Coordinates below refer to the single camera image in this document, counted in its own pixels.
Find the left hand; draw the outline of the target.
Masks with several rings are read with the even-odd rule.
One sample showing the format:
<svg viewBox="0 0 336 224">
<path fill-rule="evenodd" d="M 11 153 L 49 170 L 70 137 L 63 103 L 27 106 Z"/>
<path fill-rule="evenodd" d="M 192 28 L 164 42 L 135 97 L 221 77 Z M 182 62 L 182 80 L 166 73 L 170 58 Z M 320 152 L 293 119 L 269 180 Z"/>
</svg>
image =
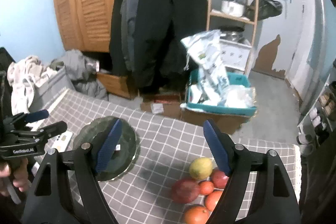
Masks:
<svg viewBox="0 0 336 224">
<path fill-rule="evenodd" d="M 19 189 L 20 192 L 25 192 L 29 188 L 29 174 L 27 171 L 27 158 L 21 159 L 21 164 L 14 171 L 13 185 Z M 1 162 L 1 178 L 9 177 L 11 175 L 11 168 L 7 162 Z"/>
</svg>

